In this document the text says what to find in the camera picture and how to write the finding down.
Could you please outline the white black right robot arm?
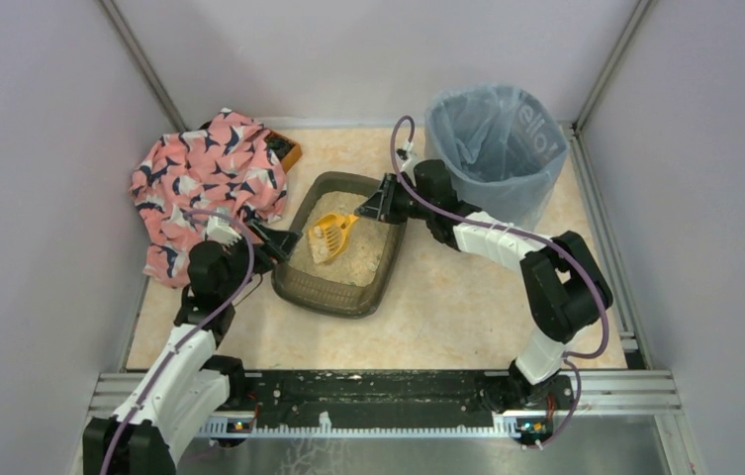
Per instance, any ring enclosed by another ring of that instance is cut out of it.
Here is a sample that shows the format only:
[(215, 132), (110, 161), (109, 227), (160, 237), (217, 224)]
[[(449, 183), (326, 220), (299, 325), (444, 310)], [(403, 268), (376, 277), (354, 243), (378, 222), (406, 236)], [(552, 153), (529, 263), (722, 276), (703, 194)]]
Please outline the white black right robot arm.
[(521, 231), (461, 200), (444, 164), (420, 162), (412, 173), (388, 173), (355, 216), (399, 225), (422, 220), (433, 237), (485, 257), (522, 278), (535, 329), (512, 362), (512, 378), (535, 386), (560, 369), (581, 330), (606, 320), (613, 295), (585, 240), (575, 232), (544, 237)]

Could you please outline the yellow litter scoop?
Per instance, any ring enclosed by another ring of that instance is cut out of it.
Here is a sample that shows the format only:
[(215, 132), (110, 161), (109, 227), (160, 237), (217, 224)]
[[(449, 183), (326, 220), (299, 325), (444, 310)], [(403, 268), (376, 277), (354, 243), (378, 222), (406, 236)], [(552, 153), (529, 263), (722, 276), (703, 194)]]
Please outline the yellow litter scoop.
[(325, 264), (340, 255), (348, 244), (351, 230), (359, 217), (354, 214), (326, 214), (307, 231), (308, 246), (314, 264)]

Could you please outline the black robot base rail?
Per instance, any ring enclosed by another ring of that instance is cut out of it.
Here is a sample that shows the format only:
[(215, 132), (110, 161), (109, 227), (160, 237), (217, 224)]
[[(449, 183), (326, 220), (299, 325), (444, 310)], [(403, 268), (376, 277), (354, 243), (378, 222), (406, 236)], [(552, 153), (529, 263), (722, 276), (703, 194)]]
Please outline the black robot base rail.
[(575, 390), (555, 375), (529, 386), (506, 370), (249, 372), (201, 437), (545, 437)]

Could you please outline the dark translucent litter box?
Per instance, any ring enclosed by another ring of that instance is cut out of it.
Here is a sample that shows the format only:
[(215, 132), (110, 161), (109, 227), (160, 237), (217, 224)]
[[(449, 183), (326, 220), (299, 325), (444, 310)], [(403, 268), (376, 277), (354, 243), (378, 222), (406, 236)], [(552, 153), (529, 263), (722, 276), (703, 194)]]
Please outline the dark translucent litter box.
[[(346, 192), (362, 195), (366, 201), (379, 184), (376, 179), (358, 174), (339, 171), (321, 174), (309, 187), (294, 214), (289, 230), (303, 234), (305, 221), (323, 194)], [(291, 268), (289, 259), (277, 265), (272, 272), (274, 291), (294, 305), (324, 315), (358, 319), (373, 314), (387, 289), (407, 227), (405, 224), (389, 226), (391, 229), (380, 265), (369, 285), (358, 287), (326, 281)]]

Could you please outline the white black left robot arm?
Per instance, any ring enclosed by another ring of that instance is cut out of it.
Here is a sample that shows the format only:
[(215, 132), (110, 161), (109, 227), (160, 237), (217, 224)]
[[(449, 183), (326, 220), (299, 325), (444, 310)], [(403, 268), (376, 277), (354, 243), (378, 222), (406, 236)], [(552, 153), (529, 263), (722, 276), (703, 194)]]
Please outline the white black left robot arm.
[(85, 474), (174, 474), (192, 439), (217, 409), (246, 401), (243, 363), (216, 353), (234, 300), (256, 275), (289, 260), (301, 235), (210, 213), (208, 239), (188, 253), (188, 284), (168, 340), (113, 413), (82, 436)]

